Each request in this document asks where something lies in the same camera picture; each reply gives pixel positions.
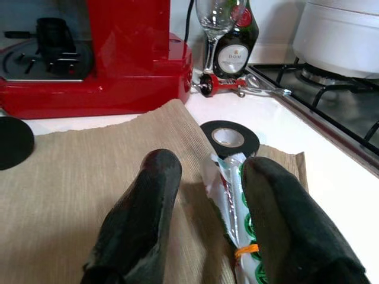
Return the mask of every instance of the orange rubber band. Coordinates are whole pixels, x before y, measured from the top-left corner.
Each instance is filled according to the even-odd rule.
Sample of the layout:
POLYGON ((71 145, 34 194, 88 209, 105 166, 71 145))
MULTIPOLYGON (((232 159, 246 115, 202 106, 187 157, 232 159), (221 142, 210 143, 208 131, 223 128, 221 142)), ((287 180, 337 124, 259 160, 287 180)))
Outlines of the orange rubber band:
POLYGON ((238 250, 235 251, 235 258, 236 259, 239 259, 241 257, 241 255, 245 254, 245 253, 256 253, 259 251, 259 247, 257 244, 251 244, 247 247, 242 247, 242 248, 239 248, 238 250))

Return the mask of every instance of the bottle label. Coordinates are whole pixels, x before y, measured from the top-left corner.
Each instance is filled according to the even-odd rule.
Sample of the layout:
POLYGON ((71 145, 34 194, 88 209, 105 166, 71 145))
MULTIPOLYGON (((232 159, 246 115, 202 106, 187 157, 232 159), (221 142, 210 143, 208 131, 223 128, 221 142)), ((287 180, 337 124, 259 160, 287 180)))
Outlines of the bottle label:
POLYGON ((240 19, 236 23, 236 26, 239 28, 247 28, 248 26, 251 25, 252 21, 253 21, 252 13, 247 8, 245 8, 240 19))
POLYGON ((234 74, 242 69, 248 56, 249 50, 245 46, 232 44, 220 51, 217 61, 222 71, 234 74))

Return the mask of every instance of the drip tray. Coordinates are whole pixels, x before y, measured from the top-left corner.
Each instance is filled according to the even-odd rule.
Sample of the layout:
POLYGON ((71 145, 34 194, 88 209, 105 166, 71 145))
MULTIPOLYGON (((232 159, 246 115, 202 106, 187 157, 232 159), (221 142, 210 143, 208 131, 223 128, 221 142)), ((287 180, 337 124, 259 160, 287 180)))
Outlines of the drip tray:
POLYGON ((62 53, 46 63, 38 52, 37 40, 29 40, 0 53, 0 77, 6 81, 83 81, 93 65, 87 42, 75 42, 76 53, 62 53))

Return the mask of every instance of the red coffee machine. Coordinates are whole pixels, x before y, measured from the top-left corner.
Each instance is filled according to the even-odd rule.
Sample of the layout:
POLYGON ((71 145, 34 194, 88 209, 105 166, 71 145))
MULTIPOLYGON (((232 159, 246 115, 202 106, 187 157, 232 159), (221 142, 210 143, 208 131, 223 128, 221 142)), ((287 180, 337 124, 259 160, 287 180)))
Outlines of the red coffee machine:
POLYGON ((170 0, 87 1, 92 42, 46 64, 36 40, 0 51, 0 104, 18 118, 141 113, 188 99, 192 55, 170 0))

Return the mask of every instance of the wine glass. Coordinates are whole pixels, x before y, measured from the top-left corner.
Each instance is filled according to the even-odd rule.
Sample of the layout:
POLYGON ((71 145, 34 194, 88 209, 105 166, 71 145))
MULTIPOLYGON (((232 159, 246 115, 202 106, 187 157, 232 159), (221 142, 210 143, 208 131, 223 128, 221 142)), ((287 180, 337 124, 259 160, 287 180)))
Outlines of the wine glass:
POLYGON ((208 36, 208 55, 204 73, 213 73, 216 45, 239 20, 248 0, 196 0, 196 13, 208 36))

